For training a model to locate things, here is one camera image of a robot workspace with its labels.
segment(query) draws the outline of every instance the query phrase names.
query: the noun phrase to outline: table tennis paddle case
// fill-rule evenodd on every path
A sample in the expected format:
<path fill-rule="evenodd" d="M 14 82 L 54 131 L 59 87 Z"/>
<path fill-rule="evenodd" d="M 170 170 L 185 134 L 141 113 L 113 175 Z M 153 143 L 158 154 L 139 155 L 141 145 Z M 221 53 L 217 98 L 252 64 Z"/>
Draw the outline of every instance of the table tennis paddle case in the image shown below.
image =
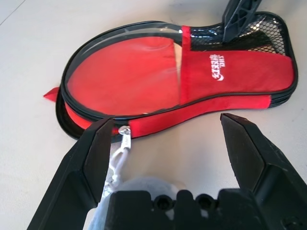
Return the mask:
<path fill-rule="evenodd" d="M 231 0 L 223 22 L 203 27 L 148 21 L 115 28 L 70 58 L 56 98 L 73 138 L 105 117 L 133 138 L 206 113 L 287 102 L 298 82 L 285 22 L 255 12 L 260 0 Z"/>

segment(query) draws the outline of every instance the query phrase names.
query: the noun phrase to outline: black plastic part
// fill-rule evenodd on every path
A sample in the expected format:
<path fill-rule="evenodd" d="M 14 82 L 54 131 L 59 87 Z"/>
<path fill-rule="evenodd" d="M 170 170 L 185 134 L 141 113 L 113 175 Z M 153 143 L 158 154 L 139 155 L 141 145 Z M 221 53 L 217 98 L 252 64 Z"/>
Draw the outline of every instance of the black plastic part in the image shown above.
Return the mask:
<path fill-rule="evenodd" d="M 223 42 L 230 42 L 250 23 L 261 0 L 230 0 L 223 14 Z"/>
<path fill-rule="evenodd" d="M 229 159 L 270 229 L 307 229 L 307 185 L 285 155 L 245 118 L 222 114 Z"/>
<path fill-rule="evenodd" d="M 88 211 L 100 202 L 109 164 L 113 121 L 86 129 L 63 158 L 28 230 L 82 230 Z"/>
<path fill-rule="evenodd" d="M 175 205 L 165 212 L 145 191 L 111 195 L 106 230 L 267 230 L 253 194 L 244 189 L 223 189 L 218 206 L 202 210 L 191 192 L 181 190 Z"/>

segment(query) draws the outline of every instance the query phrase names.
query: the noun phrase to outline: black plastic mount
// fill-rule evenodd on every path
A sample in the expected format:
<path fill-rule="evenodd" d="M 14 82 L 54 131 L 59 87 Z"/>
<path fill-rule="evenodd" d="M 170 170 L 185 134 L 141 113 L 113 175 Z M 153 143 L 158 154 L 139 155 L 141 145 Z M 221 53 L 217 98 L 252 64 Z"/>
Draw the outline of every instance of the black plastic mount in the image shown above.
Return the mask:
<path fill-rule="evenodd" d="M 100 202 L 109 165 L 113 121 L 86 129 L 63 158 L 28 230 L 81 230 Z"/>
<path fill-rule="evenodd" d="M 230 0 L 223 14 L 223 42 L 238 37 L 250 23 L 261 0 Z"/>

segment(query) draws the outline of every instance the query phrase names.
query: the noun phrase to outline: red strap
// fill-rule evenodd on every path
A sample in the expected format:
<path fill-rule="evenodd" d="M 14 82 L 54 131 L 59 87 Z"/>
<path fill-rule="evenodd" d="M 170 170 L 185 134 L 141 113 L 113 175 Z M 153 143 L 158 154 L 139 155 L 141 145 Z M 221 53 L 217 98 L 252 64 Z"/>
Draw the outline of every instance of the red strap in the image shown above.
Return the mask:
<path fill-rule="evenodd" d="M 180 124 L 204 113 L 227 109 L 265 109 L 271 96 L 227 96 L 209 99 L 181 109 L 129 121 L 134 138 L 146 136 Z"/>
<path fill-rule="evenodd" d="M 188 77 L 190 76 L 189 62 L 188 60 L 188 51 L 191 47 L 191 36 L 190 36 L 190 27 L 183 25 L 182 30 L 182 60 L 181 60 L 181 71 L 180 71 L 180 104 L 184 104 L 188 100 L 189 82 Z"/>

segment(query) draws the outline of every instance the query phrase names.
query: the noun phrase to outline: mesh pocket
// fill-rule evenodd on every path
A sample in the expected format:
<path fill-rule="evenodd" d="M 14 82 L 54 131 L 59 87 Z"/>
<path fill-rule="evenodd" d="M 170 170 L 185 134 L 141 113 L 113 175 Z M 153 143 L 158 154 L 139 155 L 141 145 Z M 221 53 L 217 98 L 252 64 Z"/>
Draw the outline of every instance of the mesh pocket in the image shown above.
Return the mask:
<path fill-rule="evenodd" d="M 248 50 L 288 56 L 284 24 L 270 14 L 256 14 L 242 33 L 227 44 L 222 43 L 223 25 L 191 28 L 191 50 Z"/>

